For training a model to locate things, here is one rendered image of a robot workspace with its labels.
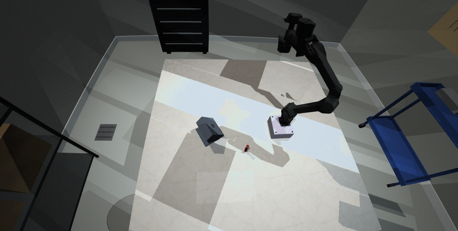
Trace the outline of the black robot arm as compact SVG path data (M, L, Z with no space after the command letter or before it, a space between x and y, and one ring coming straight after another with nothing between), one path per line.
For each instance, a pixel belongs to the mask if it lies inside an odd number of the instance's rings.
M312 35L315 26L316 23L311 19L299 18L296 27L296 36L292 38L291 46L297 51L296 57L305 56L310 63L317 67L329 89L329 93L326 98L317 102L300 105L288 103L281 110L281 117L278 117L281 127L291 126L290 123L297 114L316 111L322 114L330 114L339 105L342 85L339 83L338 78L327 61L327 53L324 45L319 42L315 34ZM312 44L309 45L311 41Z

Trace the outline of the blue-grey sloped panel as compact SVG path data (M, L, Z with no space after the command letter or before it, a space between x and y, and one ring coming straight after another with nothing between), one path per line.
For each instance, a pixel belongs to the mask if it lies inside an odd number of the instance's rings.
M219 140L224 135L213 118L201 117L196 124L198 125L196 131L205 146Z

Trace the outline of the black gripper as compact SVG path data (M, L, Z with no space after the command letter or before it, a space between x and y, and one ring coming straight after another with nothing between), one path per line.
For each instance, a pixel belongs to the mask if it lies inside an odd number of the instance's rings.
M287 18L284 18L284 21L286 23L289 23L288 29L285 32L284 38L282 35L278 36L278 52L279 53L289 53L291 50L291 40L294 36L296 36L296 30L294 30L295 24L298 23L299 18L302 18L303 16L298 13L289 13Z

